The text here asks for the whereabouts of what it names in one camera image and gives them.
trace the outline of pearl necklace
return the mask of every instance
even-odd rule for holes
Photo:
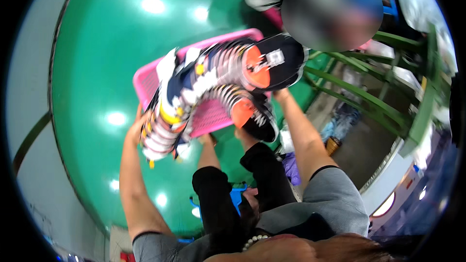
[[[267,235],[258,235],[258,236],[253,236],[251,239],[248,240],[246,244],[244,244],[243,252],[246,251],[253,243],[268,238]]]

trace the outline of purple glove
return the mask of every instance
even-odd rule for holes
[[[291,178],[291,184],[293,186],[301,184],[301,178],[299,177],[298,166],[296,165],[296,157],[294,152],[287,153],[285,159],[282,161],[283,168],[285,168],[285,175]]]

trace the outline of green metal frame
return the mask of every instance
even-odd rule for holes
[[[352,67],[359,73],[369,74],[375,79],[382,81],[383,86],[378,97],[352,84],[344,82],[330,73],[313,69],[309,66],[304,68],[304,77],[315,90],[330,94],[348,103],[365,115],[376,120],[396,136],[402,137],[405,140],[405,145],[400,151],[400,154],[405,157],[421,143],[432,118],[434,102],[447,105],[450,97],[450,85],[446,83],[445,79],[441,76],[441,73],[443,73],[442,62],[437,50],[435,26],[430,26],[430,33],[427,35],[427,40],[413,41],[386,32],[377,32],[373,39],[392,46],[395,50],[395,58],[353,51],[342,53],[328,52],[327,54],[336,61],[340,61]],[[408,52],[419,54],[424,61],[420,65],[410,62],[406,56]],[[315,52],[310,55],[309,58],[315,57],[318,54],[320,54],[320,52]],[[384,72],[370,64],[373,62],[390,65],[390,69]],[[427,79],[427,85],[421,102],[416,98],[414,91],[410,87],[395,78],[393,67],[396,66],[408,69],[413,72],[414,75],[424,76]],[[351,92],[358,96],[363,104],[359,104],[333,90],[322,87],[322,85],[320,85],[318,81],[314,81],[309,74],[317,76],[319,78],[318,81],[323,79]],[[403,114],[383,102],[390,87],[396,87],[417,107],[418,112],[416,115]]]

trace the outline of green floor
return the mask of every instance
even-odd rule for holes
[[[242,0],[160,0],[164,7],[158,5],[159,13],[145,11],[142,1],[71,0],[56,45],[52,97],[58,142],[77,195],[107,231],[112,224],[126,226],[116,185],[123,139],[138,103],[132,85],[136,70],[173,47],[227,32],[249,27],[266,35],[277,32]],[[312,66],[322,68],[324,57],[313,60]],[[303,80],[291,90],[302,107],[314,96]],[[107,116],[112,113],[125,115],[124,124],[109,124]],[[276,114],[281,120],[282,112]],[[233,128],[215,135],[216,152],[229,180],[250,183],[251,174],[239,165],[242,150]],[[151,170],[141,161],[149,195],[154,202],[159,195],[166,196],[166,205],[159,210],[180,235],[202,228],[189,204],[199,154],[200,145],[194,141],[180,162],[168,157]]]

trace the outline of pink basket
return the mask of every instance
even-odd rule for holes
[[[179,58],[183,58],[191,47],[205,48],[215,43],[242,37],[248,37],[255,41],[259,41],[264,38],[258,29],[247,29],[239,32],[232,32],[184,47],[179,50],[177,56]],[[139,102],[142,103],[144,109],[147,108],[158,88],[156,68],[160,60],[162,60],[162,58],[142,66],[136,71],[133,77],[133,85],[136,90],[137,97],[139,98]],[[218,100],[205,101],[199,105],[196,109],[196,114],[193,115],[191,137],[197,138],[203,134],[222,129],[232,124],[232,120],[229,119],[224,107]]]

